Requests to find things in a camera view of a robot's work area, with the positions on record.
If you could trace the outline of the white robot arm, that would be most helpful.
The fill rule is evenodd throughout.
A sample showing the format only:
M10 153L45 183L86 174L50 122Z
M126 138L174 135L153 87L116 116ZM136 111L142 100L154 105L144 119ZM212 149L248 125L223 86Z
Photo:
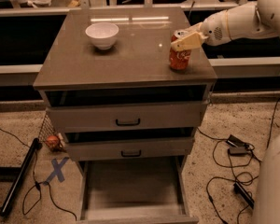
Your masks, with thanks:
M187 28L171 48L184 51L265 36L280 38L280 0L257 0L215 13ZM280 134L267 147L259 170L251 224L280 224Z

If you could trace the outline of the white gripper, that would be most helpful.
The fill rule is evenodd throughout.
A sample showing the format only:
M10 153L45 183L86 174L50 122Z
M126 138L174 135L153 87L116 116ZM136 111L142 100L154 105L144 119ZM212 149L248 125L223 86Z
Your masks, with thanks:
M223 10L212 14L203 22L191 25L186 31L177 31L176 40L171 42L171 48L181 52L197 49L203 42L209 46L219 46L230 42L227 19L228 12Z

